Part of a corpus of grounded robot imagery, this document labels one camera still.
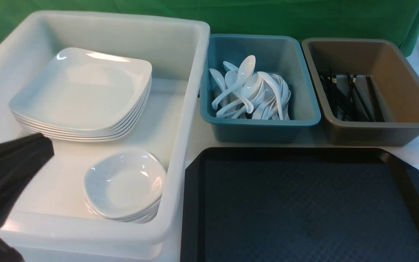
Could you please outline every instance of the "white plastic bin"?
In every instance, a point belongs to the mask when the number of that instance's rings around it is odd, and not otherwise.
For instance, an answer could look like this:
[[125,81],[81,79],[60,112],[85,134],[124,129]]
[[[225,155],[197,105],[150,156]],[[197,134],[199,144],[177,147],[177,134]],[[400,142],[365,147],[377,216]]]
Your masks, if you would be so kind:
[[[125,138],[93,144],[53,140],[54,158],[20,196],[0,237],[37,249],[156,257],[176,214],[209,34],[204,22],[153,16],[41,11],[26,18],[0,45],[0,142],[27,134],[8,102],[66,47],[147,60],[153,84],[143,116]],[[147,224],[92,216],[84,204],[85,171],[133,146],[155,154],[168,170],[157,216]]]

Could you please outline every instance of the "green backdrop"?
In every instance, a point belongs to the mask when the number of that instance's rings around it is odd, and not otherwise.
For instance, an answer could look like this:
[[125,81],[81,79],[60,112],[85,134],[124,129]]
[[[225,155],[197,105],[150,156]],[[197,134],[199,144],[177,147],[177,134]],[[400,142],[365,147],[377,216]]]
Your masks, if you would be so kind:
[[382,38],[407,56],[419,33],[419,0],[0,0],[0,43],[37,10],[203,20],[211,33]]

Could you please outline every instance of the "textured tray surface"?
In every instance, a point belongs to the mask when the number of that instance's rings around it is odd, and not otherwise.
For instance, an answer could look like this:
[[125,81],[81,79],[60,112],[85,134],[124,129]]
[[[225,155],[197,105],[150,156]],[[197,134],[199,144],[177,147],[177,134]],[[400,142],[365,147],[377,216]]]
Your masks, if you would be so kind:
[[203,170],[208,262],[419,261],[419,232],[386,164],[294,157]]

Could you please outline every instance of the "stack of plates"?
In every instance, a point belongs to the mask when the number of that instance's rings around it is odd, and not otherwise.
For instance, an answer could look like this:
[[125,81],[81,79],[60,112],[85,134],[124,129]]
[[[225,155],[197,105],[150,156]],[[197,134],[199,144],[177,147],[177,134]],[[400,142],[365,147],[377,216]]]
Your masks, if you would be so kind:
[[166,170],[145,149],[135,147],[92,166],[85,175],[85,203],[103,219],[146,223],[158,212]]
[[9,108],[24,129],[53,139],[120,139],[143,113],[151,69],[145,60],[67,48],[13,97]]

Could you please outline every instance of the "black tray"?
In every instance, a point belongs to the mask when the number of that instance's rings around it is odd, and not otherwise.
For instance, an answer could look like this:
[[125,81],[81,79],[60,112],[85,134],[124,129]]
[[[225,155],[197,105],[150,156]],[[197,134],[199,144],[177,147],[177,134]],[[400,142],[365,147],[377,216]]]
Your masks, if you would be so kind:
[[376,148],[209,148],[181,262],[419,261],[419,171]]

